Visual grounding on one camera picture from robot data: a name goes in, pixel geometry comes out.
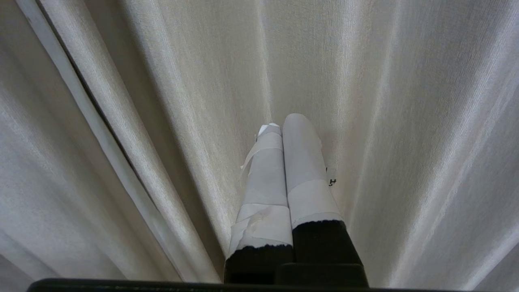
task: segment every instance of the cylindrical object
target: cylindrical object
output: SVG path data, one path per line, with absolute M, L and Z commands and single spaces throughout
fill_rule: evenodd
M 251 163 L 236 224 L 231 228 L 224 283 L 273 284 L 281 264 L 293 261 L 281 128 L 261 127 L 243 171 Z
M 295 261 L 362 264 L 328 186 L 321 140 L 305 116 L 286 117 L 283 147 Z

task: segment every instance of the pleated curtain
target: pleated curtain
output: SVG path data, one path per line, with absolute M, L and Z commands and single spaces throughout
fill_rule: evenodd
M 518 1 L 0 1 L 0 290 L 220 282 L 307 116 L 372 287 L 519 290 Z

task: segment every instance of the curtain fold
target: curtain fold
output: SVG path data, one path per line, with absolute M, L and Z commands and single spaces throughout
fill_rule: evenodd
M 40 3 L 179 246 L 7 1 L 3 274 L 219 281 L 254 133 L 299 112 L 372 287 L 519 289 L 517 1 Z

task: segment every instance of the fabric backdrop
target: fabric backdrop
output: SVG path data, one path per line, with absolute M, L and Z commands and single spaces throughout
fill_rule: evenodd
M 519 290 L 518 1 L 38 5 L 0 1 L 2 289 L 220 281 L 298 112 L 372 287 Z

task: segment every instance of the white curtain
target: white curtain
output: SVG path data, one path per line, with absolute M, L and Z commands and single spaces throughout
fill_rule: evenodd
M 239 166 L 292 112 L 372 287 L 519 290 L 518 1 L 0 6 L 7 291 L 218 282 Z

